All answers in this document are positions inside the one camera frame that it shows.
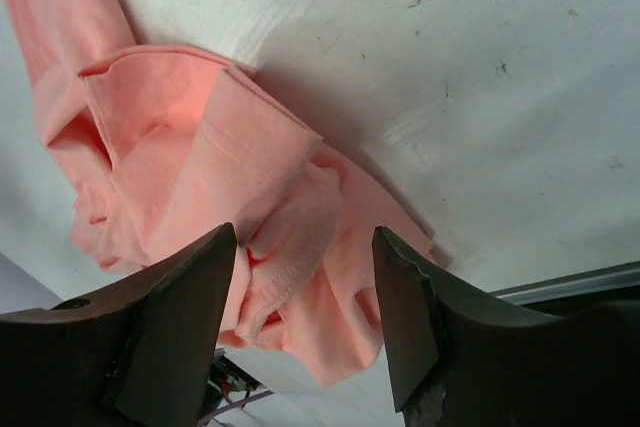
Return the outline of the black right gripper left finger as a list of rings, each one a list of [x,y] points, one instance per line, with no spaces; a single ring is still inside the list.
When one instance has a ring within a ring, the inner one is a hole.
[[[236,254],[223,224],[54,308],[1,317],[5,426],[194,426]]]

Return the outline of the salmon pink t-shirt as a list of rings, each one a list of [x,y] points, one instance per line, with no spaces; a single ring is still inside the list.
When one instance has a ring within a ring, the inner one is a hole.
[[[188,46],[140,45],[119,0],[5,0],[40,142],[75,190],[73,242],[108,272],[231,223],[218,340],[286,352],[322,386],[383,346],[372,236],[431,239],[394,197],[262,90]]]

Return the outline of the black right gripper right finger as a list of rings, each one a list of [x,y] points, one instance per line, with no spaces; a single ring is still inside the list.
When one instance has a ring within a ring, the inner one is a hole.
[[[441,269],[385,227],[372,241],[395,410],[408,426],[635,426],[639,304],[554,316]]]

